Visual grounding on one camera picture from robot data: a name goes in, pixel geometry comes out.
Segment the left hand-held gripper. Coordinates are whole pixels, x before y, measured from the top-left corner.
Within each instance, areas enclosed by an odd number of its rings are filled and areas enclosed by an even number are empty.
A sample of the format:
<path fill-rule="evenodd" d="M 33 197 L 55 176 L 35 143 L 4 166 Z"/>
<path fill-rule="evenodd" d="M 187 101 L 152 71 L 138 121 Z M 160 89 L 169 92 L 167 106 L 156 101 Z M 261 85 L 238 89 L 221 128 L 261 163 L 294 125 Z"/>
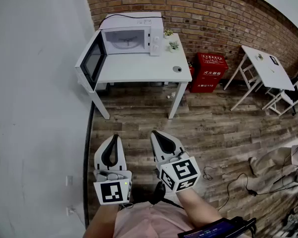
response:
<path fill-rule="evenodd" d="M 124 204 L 130 202 L 132 172 L 126 171 L 127 164 L 122 140 L 117 135 L 107 138 L 94 155 L 94 165 L 98 170 L 94 188 L 100 204 Z M 100 171 L 101 167 L 114 171 Z"/>

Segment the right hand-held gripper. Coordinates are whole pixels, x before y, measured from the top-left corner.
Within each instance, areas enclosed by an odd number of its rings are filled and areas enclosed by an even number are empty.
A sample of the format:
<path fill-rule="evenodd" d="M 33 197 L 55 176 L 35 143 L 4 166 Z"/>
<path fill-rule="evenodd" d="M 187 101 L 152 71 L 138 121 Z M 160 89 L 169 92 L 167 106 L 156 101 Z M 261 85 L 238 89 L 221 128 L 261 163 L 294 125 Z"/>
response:
<path fill-rule="evenodd" d="M 158 162 L 158 178 L 165 185 L 166 192 L 180 192 L 193 187 L 201 172 L 195 158 L 184 152 L 181 141 L 157 130 L 151 132 L 150 139 L 155 162 Z"/>

